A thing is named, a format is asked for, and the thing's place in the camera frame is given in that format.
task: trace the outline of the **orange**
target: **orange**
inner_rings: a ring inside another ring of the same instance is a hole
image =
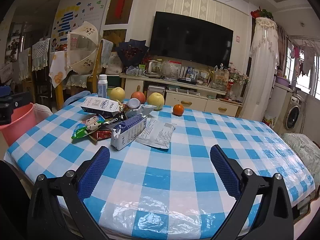
[[[175,105],[172,109],[172,113],[177,116],[182,116],[184,112],[183,105]]]

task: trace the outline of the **television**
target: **television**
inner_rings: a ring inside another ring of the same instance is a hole
[[[156,12],[149,52],[152,55],[228,66],[233,30],[201,19]]]

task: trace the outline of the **white bottle cap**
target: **white bottle cap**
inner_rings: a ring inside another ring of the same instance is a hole
[[[99,76],[99,80],[106,80],[106,79],[107,79],[107,75],[105,75],[105,74],[101,74]]]
[[[130,107],[130,108],[137,108],[140,106],[140,101],[139,99],[137,98],[131,98],[128,102],[127,102],[127,105]]]

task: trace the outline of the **white bottle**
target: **white bottle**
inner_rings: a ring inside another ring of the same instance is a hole
[[[108,80],[107,75],[101,74],[98,81],[98,97],[107,98]]]

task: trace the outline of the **dining table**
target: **dining table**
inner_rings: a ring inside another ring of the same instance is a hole
[[[84,100],[27,131],[9,147],[4,159],[34,183],[39,174],[53,178],[76,170],[101,146],[108,147],[109,164],[84,205],[113,239],[211,238],[236,202],[211,163],[214,145],[257,175],[282,174],[292,207],[315,189],[300,158],[262,122],[190,109],[175,116],[172,106],[164,106],[152,111],[148,121],[156,118],[176,124],[168,150],[133,141],[118,151],[110,145],[111,139],[97,143],[89,136],[71,139],[75,126],[92,116],[81,108]],[[261,195],[242,234],[250,229],[260,200]],[[59,202],[67,211],[62,197]]]

